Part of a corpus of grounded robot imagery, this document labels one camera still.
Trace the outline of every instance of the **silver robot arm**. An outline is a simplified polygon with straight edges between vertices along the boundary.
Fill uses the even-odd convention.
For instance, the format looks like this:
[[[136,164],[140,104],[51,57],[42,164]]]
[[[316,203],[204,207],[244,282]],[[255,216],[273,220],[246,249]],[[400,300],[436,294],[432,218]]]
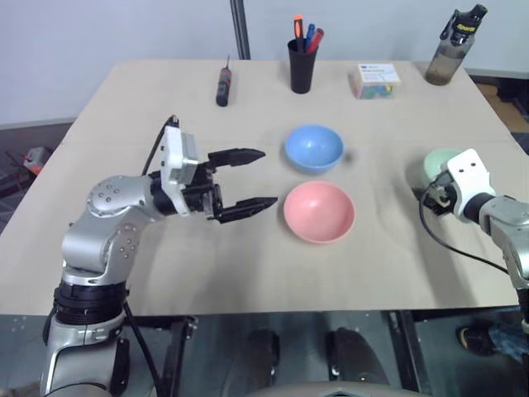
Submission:
[[[452,212],[462,222],[479,224],[502,250],[523,312],[522,328],[529,334],[529,203],[497,196],[474,149],[451,158],[441,168],[444,172],[434,184],[444,189],[445,199],[437,212]]]
[[[62,280],[43,332],[47,353],[41,395],[55,396],[68,389],[77,395],[74,387],[79,385],[86,393],[93,390],[94,396],[119,395],[126,388],[129,343],[120,337],[126,280],[147,226],[171,214],[193,212],[231,222],[277,200],[251,198],[224,208],[220,187],[213,183],[218,166],[245,165],[263,152],[220,151],[199,164],[194,139],[180,131],[178,121],[169,119],[163,134],[161,171],[113,176],[97,184],[83,215],[64,236]]]

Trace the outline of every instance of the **marker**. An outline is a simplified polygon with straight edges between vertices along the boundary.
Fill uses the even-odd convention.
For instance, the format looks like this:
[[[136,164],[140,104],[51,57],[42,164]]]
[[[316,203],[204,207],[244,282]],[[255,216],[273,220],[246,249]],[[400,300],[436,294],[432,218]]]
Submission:
[[[294,36],[298,45],[298,52],[303,52],[303,15],[294,15]]]
[[[307,54],[311,54],[317,49],[317,47],[320,45],[320,41],[322,41],[323,35],[323,29],[318,27],[314,32],[314,36],[312,37],[311,45],[308,47]]]
[[[307,52],[308,47],[311,45],[312,36],[314,35],[314,29],[316,29],[316,27],[313,23],[311,23],[307,29],[307,37],[305,37],[305,52]]]

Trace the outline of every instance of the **metal frame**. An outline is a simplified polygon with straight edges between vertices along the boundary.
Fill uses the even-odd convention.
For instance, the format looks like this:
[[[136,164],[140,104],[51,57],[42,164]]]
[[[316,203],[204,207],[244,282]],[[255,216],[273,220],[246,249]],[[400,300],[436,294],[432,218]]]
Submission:
[[[164,369],[160,380],[160,397],[178,397],[180,376],[183,367],[183,353],[186,342],[197,329],[195,318],[180,318],[171,325],[171,342],[165,351]]]
[[[230,0],[231,16],[233,17],[233,28],[240,60],[250,59],[250,42],[248,41],[248,29],[246,28],[246,14],[244,0]]]
[[[386,313],[398,373],[404,389],[431,395],[431,385],[417,338],[415,321],[409,310]]]

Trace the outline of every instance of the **black shoe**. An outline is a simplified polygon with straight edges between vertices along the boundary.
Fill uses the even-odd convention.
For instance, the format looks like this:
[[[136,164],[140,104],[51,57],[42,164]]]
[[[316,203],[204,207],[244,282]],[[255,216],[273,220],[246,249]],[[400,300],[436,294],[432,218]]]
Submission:
[[[456,331],[461,346],[478,356],[492,356],[496,352],[487,327],[462,327]]]

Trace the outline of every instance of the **black cup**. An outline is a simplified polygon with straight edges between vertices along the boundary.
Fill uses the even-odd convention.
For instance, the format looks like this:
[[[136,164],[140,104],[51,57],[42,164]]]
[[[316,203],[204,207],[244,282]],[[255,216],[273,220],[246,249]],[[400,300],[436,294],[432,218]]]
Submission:
[[[312,71],[316,60],[316,50],[307,54],[298,52],[295,40],[288,42],[288,54],[290,55],[290,88],[295,93],[308,93],[311,89]]]

